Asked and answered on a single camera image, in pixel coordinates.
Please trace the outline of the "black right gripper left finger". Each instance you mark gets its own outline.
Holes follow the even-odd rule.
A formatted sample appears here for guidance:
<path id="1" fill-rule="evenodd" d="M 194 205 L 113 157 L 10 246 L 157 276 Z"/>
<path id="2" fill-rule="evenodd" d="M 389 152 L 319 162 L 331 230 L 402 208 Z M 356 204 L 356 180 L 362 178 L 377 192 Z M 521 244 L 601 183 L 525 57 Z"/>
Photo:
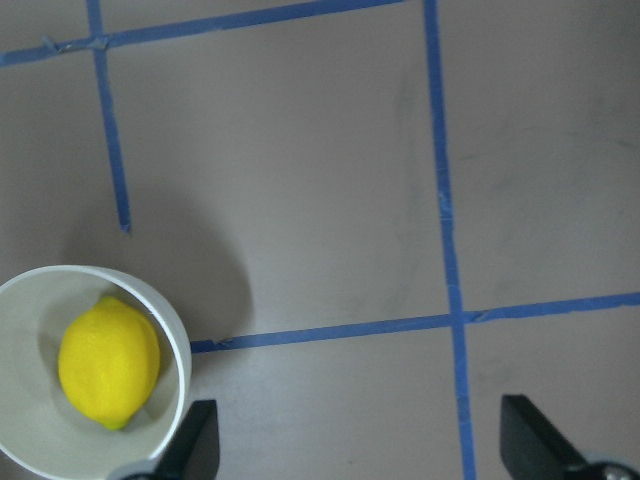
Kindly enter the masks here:
<path id="1" fill-rule="evenodd" d="M 217 402 L 194 401 L 153 471 L 154 479 L 215 479 L 220 466 Z"/>

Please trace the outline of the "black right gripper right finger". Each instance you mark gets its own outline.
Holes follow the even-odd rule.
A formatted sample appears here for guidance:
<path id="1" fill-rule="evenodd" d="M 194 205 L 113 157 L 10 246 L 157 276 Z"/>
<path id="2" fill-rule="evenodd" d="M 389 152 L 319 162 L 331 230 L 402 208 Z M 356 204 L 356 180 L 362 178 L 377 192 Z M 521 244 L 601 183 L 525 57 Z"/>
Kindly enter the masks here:
<path id="1" fill-rule="evenodd" d="M 525 395 L 503 395 L 500 458 L 512 479 L 590 479 L 590 464 Z"/>

